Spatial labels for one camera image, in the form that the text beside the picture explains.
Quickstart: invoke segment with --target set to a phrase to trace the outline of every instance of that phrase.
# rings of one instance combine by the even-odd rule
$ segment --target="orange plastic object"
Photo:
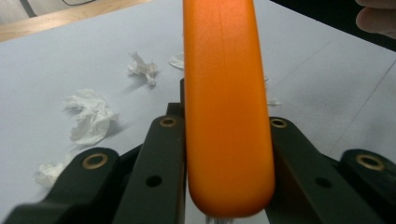
[[[184,0],[191,197],[212,217],[246,217],[275,188],[262,57],[251,0]]]

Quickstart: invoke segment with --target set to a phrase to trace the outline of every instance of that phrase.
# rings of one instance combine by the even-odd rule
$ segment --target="finger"
[[[356,24],[368,33],[377,33],[395,38],[396,9],[374,9],[366,7],[359,12]]]
[[[356,0],[356,2],[363,7],[396,9],[395,0]]]

